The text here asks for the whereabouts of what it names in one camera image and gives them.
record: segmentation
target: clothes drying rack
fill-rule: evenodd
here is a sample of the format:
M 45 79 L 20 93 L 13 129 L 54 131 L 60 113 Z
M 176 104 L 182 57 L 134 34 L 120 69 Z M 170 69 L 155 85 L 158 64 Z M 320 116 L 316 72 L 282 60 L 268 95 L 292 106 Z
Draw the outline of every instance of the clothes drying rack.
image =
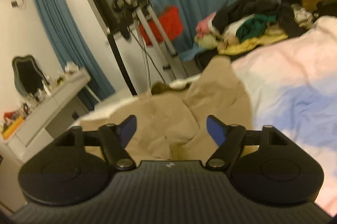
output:
M 140 41 L 140 46 L 143 52 L 144 58 L 144 65 L 146 68 L 146 78 L 147 78 L 147 89 L 151 89 L 151 80 L 150 80 L 150 72 L 149 72 L 149 62 L 146 53 L 146 44 L 140 32 L 139 25 L 142 24 L 146 34 L 148 35 L 153 48 L 156 51 L 159 59 L 162 62 L 162 69 L 164 72 L 167 73 L 170 81 L 173 81 L 176 78 L 174 74 L 171 62 L 174 59 L 177 59 L 177 63 L 181 66 L 181 70 L 184 71 L 185 76 L 188 77 L 188 73 L 179 59 L 178 53 L 175 50 L 174 46 L 172 45 L 171 40 L 169 39 L 168 35 L 166 34 L 163 26 L 161 25 L 156 13 L 154 12 L 151 0 L 114 0 L 113 8 L 117 13 L 122 13 L 125 17 L 125 13 L 131 13 L 134 26 L 138 35 L 138 39 Z M 164 42 L 159 44 L 156 37 L 154 36 L 149 23 L 148 19 L 152 19 L 155 23 L 156 27 L 158 28 L 161 36 L 163 37 Z

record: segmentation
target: wall outlet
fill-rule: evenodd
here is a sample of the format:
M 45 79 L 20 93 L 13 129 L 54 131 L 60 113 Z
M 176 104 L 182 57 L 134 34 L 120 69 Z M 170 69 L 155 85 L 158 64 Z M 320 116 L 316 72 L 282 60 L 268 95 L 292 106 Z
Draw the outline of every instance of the wall outlet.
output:
M 17 4 L 17 1 L 16 1 L 16 0 L 11 1 L 11 4 L 12 4 L 12 7 L 13 7 L 13 8 L 19 7 L 19 5 Z

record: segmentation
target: metal rivet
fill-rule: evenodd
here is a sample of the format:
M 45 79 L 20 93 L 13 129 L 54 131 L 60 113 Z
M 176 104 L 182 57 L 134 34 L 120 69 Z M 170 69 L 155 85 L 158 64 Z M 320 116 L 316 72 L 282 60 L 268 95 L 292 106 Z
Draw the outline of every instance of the metal rivet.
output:
M 219 158 L 213 158 L 210 161 L 208 161 L 208 165 L 212 168 L 220 168 L 225 165 L 225 161 Z
M 134 162 L 131 159 L 123 158 L 123 159 L 119 159 L 116 164 L 120 168 L 129 168 L 133 165 L 133 163 Z

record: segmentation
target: green clothing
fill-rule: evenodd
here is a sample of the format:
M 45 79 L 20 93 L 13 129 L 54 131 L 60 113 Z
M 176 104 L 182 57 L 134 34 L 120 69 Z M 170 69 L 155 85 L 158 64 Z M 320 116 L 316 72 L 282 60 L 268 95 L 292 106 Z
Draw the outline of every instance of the green clothing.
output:
M 249 38 L 260 37 L 265 33 L 268 22 L 276 23 L 276 15 L 256 14 L 253 18 L 242 24 L 236 32 L 236 37 L 240 40 L 240 43 Z

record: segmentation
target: drawer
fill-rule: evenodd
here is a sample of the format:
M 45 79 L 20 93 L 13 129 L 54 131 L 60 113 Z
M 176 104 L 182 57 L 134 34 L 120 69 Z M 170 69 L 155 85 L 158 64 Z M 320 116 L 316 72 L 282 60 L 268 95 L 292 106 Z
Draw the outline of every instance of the drawer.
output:
M 16 132 L 16 136 L 23 145 L 27 147 L 33 137 L 55 117 L 58 113 L 58 108 L 59 105 L 55 99 L 50 98 L 34 110 Z
M 66 105 L 77 93 L 89 82 L 86 77 L 81 77 L 75 81 L 66 82 L 55 94 L 53 98 L 60 106 Z
M 21 158 L 26 152 L 26 147 L 22 144 L 22 142 L 15 135 L 12 136 L 11 139 L 7 142 L 7 146 L 13 152 L 15 157 L 19 160 L 21 160 Z
M 50 134 L 43 128 L 36 136 L 34 136 L 33 140 L 27 146 L 21 161 L 26 163 L 53 140 L 54 139 L 50 136 Z

